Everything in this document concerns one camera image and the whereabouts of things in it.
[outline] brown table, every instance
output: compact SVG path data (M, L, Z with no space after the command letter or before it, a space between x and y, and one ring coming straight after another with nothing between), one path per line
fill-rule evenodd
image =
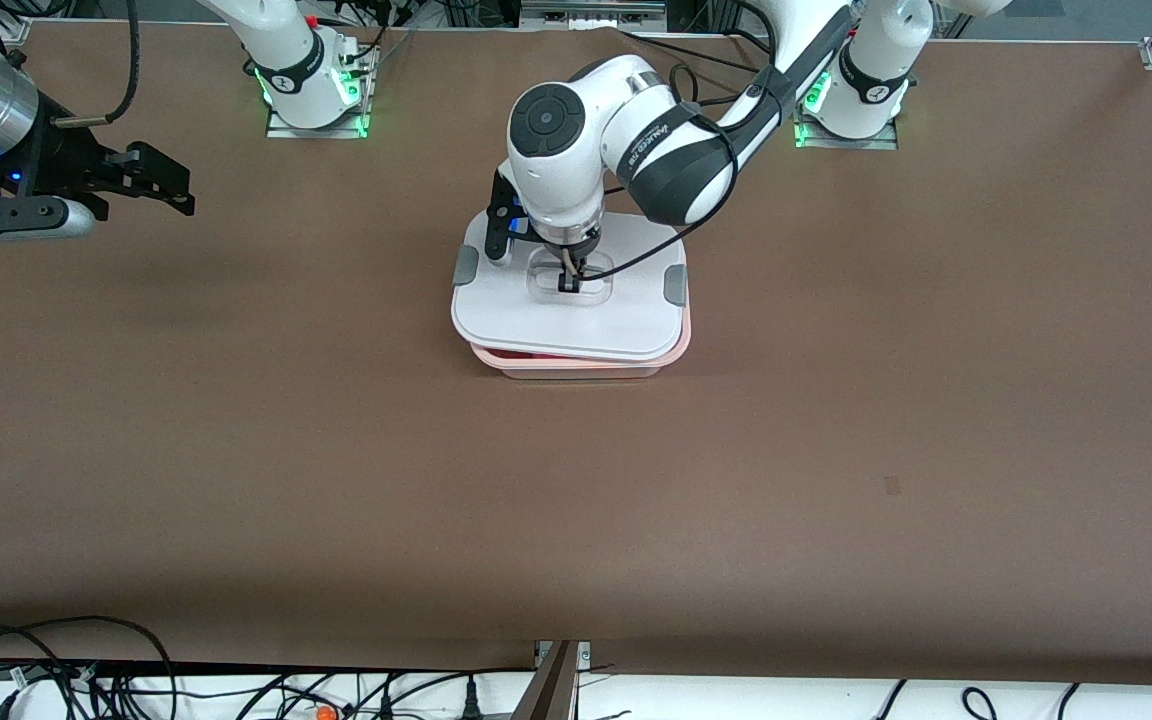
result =
M40 24L28 68L106 109L124 32ZM562 635L619 670L1152 682L1132 46L938 44L899 152L782 131L689 238L687 356L604 386L479 365L452 265L515 97L666 55L420 32L369 141L296 142L262 137L228 29L143 46L99 135L187 164L198 213L0 245L0 620L109 612L182 660L514 665Z

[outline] pink container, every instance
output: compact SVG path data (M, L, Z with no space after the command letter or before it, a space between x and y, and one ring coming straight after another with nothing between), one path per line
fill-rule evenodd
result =
M691 308L682 314L682 333L677 344L657 359L644 363L621 363L615 359L584 359L558 355L526 355L494 350L494 348L470 343L479 361L493 366L517 381L614 381L614 379L650 378L660 367L673 363L687 350L691 342Z

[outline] round black joint cap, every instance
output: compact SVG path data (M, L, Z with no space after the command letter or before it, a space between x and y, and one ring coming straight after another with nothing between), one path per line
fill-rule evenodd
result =
M575 145L585 128L585 105L570 88L531 88L513 105L509 142L526 158L548 158Z

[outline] white cylindrical robot link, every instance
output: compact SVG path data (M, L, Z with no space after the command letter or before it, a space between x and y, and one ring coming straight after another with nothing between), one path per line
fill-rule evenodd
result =
M829 88L813 113L820 124L852 141L881 131L900 111L933 23L929 0L869 0L856 36L829 65Z

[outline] gray floor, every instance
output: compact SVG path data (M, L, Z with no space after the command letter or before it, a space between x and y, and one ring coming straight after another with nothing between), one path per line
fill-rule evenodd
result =
M1016 17L1030 8L1056 17ZM980 40L1130 40L1152 33L1152 0L1014 0L1007 13L975 20L964 37Z

